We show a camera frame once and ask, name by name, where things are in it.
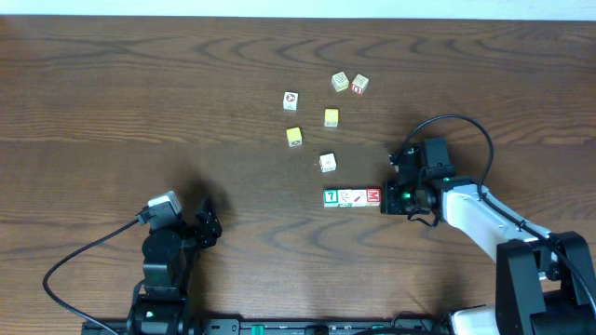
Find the red letter M block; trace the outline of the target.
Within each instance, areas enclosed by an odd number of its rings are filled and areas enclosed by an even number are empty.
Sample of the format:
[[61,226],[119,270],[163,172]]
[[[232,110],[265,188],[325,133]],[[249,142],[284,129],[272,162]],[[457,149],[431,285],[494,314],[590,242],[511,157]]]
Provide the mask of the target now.
[[380,188],[368,188],[366,190],[366,206],[379,207],[382,200],[382,192]]

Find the white hammer block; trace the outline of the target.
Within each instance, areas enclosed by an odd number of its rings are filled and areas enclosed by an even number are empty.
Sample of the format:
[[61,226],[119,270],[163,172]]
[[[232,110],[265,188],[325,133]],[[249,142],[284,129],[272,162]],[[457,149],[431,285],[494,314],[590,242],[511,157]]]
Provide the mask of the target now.
[[351,193],[351,206],[352,207],[366,207],[367,201],[367,190],[366,189],[352,189]]

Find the green number 7 block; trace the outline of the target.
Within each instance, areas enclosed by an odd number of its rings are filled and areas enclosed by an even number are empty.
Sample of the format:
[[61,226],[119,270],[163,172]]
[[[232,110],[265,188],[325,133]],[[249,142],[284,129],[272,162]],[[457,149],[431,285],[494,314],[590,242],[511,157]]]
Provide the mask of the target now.
[[339,206],[338,191],[336,189],[326,189],[323,191],[323,206],[325,208],[335,208]]

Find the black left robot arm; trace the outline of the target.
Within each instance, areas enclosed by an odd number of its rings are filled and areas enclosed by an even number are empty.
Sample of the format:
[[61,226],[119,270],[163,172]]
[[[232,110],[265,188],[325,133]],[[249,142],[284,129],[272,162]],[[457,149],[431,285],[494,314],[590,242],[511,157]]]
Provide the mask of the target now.
[[150,230],[142,244],[144,280],[134,289],[126,332],[201,334],[188,288],[200,252],[215,246],[223,232],[211,199],[206,196],[200,202],[195,224],[183,219],[181,203],[173,191],[149,200],[136,218]]

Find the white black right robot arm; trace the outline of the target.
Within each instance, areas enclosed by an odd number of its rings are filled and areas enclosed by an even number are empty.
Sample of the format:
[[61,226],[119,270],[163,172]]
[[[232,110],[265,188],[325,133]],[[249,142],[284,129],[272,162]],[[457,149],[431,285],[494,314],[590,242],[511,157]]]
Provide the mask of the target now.
[[498,201],[480,181],[459,176],[443,139],[404,145],[389,157],[395,180],[381,211],[467,235],[495,263],[495,303],[454,312],[454,334],[592,334],[595,271],[587,241],[553,233]]

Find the white block with drawing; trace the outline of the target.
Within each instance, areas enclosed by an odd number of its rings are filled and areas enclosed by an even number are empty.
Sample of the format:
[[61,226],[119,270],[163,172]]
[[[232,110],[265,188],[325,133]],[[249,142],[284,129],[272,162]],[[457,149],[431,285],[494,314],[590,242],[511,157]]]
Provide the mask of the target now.
[[319,157],[319,166],[323,173],[335,171],[337,164],[333,153],[323,154]]

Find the yellow block centre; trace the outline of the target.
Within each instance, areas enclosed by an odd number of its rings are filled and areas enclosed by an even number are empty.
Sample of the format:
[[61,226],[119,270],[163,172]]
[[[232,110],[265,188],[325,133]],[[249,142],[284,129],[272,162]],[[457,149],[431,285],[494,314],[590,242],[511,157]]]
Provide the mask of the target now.
[[324,114],[324,126],[325,127],[337,127],[339,123],[339,110],[338,109],[326,109]]

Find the yellow block left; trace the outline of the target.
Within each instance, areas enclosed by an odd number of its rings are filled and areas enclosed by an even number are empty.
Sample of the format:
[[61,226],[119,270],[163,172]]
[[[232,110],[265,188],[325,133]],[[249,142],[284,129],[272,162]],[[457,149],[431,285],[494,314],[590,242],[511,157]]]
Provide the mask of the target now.
[[302,131],[299,127],[292,127],[286,130],[287,141],[290,147],[296,147],[303,144]]

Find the red edged letter block far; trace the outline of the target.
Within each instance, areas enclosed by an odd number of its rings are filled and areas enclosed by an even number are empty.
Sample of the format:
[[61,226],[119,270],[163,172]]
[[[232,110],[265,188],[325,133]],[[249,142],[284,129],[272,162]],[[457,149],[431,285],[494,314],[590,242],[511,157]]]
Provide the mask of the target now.
[[358,94],[358,95],[362,95],[364,93],[364,91],[366,90],[367,86],[369,85],[369,78],[362,75],[362,74],[357,74],[352,83],[351,83],[351,91]]

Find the yellow edged block far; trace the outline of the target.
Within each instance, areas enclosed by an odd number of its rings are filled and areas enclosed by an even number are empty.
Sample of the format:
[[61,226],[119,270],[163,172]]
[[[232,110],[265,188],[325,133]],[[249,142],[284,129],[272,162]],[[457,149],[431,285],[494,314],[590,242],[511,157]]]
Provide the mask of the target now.
[[349,87],[350,81],[345,72],[339,72],[332,76],[332,86],[336,92],[343,91]]

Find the white block with dark circle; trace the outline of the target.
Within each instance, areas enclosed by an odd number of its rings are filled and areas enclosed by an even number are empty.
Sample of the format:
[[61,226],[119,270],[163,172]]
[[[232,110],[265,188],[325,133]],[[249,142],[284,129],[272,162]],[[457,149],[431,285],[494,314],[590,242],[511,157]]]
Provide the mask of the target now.
[[286,91],[283,97],[283,109],[288,111],[296,111],[298,105],[299,94],[296,92]]

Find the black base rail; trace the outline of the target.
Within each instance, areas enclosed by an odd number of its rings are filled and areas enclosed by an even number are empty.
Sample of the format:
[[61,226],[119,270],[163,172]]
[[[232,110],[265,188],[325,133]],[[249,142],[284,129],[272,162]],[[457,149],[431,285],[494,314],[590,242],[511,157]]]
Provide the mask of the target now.
[[190,335],[274,335],[274,334],[358,334],[365,330],[382,329],[386,334],[453,334],[451,327],[431,319],[407,316],[397,321],[384,320],[238,320],[234,318],[192,321],[187,329],[177,326],[137,327],[137,334],[190,334]]

